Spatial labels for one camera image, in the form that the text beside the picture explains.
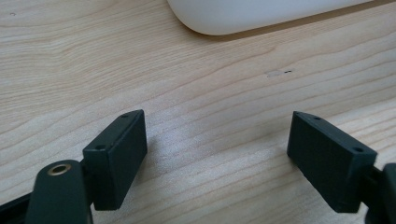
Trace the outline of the white tray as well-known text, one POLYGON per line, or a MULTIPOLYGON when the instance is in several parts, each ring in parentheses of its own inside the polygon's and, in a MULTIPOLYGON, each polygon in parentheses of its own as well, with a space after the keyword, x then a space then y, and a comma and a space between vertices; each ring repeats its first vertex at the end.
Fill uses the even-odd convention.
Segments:
POLYGON ((177 18, 204 35, 230 35, 354 7, 372 0, 167 0, 177 18))

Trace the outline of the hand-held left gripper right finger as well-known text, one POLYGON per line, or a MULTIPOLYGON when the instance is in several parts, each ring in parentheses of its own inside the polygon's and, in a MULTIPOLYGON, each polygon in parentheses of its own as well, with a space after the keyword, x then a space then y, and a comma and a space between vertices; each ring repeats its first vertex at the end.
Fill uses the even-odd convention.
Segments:
POLYGON ((359 210, 359 186, 374 167, 374 150, 323 118, 295 111, 287 154, 334 211, 359 210))

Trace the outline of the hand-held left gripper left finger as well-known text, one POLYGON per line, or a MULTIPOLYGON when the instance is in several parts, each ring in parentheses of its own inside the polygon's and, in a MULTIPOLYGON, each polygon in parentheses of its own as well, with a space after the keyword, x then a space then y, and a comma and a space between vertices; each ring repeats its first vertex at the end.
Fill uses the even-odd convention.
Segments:
POLYGON ((142 109, 117 117, 83 149, 96 210, 121 207, 147 152, 142 109))

